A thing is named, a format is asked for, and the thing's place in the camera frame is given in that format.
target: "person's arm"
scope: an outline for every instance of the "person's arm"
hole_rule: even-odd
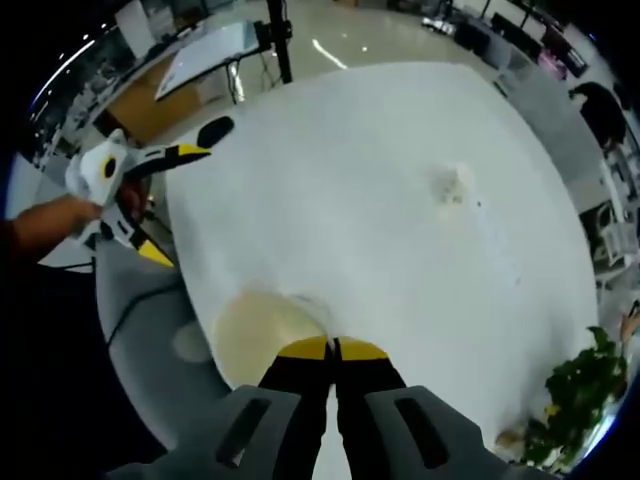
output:
[[[35,205],[10,220],[11,260],[38,262],[69,235],[100,217],[101,208],[72,195]]]

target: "floor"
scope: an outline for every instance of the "floor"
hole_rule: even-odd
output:
[[[450,38],[420,25],[420,17],[379,9],[353,8],[332,0],[288,0],[287,13],[293,25],[289,55],[294,81],[315,77],[340,68],[374,63],[451,62],[464,63],[488,81],[496,71]],[[239,20],[267,20],[266,2],[236,2],[207,20],[207,27],[221,27]],[[274,79],[280,75],[277,59],[264,54]],[[244,101],[250,102],[268,90],[259,56],[244,59],[238,77]],[[153,143],[170,143],[188,130],[232,106],[231,98],[205,105],[187,120],[158,137]]]

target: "desk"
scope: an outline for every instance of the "desk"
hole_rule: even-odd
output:
[[[223,114],[235,129],[213,155],[167,176],[209,342],[215,316],[256,283],[317,298],[333,332],[385,349],[488,446],[589,344],[595,280],[569,195],[523,119],[469,68],[343,70]],[[444,206],[438,176],[460,164],[474,187]],[[331,423],[323,465],[341,450]]]
[[[161,100],[225,62],[252,55],[259,48],[252,22],[237,22],[213,30],[178,52],[160,82],[155,99]]]

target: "green plant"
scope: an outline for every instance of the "green plant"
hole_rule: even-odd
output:
[[[618,400],[626,390],[627,362],[616,354],[616,345],[600,327],[590,327],[596,345],[553,369],[545,382],[552,411],[546,424],[530,419],[525,432],[523,462],[536,466],[556,449],[558,462],[569,465],[583,447],[586,436],[602,419],[610,398]]]

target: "black pole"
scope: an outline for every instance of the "black pole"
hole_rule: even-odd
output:
[[[280,67],[280,75],[282,83],[291,83],[293,76],[291,75],[291,62],[289,61],[289,51],[287,49],[287,28],[291,25],[282,18],[282,0],[267,0],[269,7],[269,20],[271,22],[271,38],[278,56],[278,66]]]
[[[520,24],[520,30],[522,30],[524,28],[524,24],[527,23],[527,20],[529,20],[529,17],[531,16],[531,11],[533,10],[533,7],[535,6],[535,1],[534,0],[530,0],[525,5],[527,6],[527,9],[525,10],[524,18],[522,19],[522,23]]]
[[[490,3],[491,3],[491,0],[487,0],[487,3],[484,4],[484,8],[482,9],[482,13],[480,14],[480,20],[482,20],[485,14],[487,13]]]

